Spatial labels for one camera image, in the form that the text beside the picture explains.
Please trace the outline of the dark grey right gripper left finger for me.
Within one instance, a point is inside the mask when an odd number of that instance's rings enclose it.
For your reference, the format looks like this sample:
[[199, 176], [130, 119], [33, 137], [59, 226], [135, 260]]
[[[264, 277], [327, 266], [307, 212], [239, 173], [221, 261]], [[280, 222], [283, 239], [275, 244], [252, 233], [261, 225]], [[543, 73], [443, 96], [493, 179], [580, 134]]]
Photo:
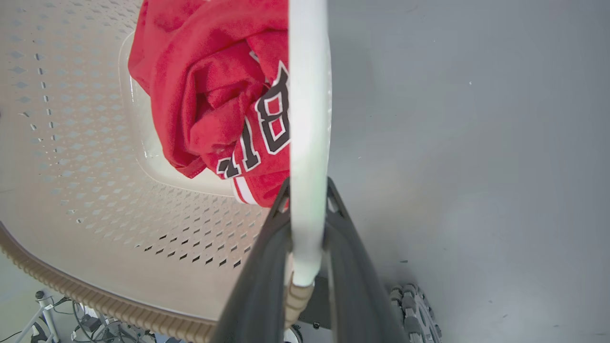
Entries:
[[211, 338], [212, 343], [282, 343], [284, 282], [291, 216], [287, 178], [242, 267]]

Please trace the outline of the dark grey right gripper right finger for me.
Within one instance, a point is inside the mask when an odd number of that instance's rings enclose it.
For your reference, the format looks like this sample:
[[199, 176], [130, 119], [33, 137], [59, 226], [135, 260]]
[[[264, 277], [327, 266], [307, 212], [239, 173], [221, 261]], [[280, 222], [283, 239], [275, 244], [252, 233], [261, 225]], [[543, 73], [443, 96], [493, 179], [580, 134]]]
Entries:
[[407, 343], [333, 180], [327, 180], [325, 238], [331, 327], [336, 343]]

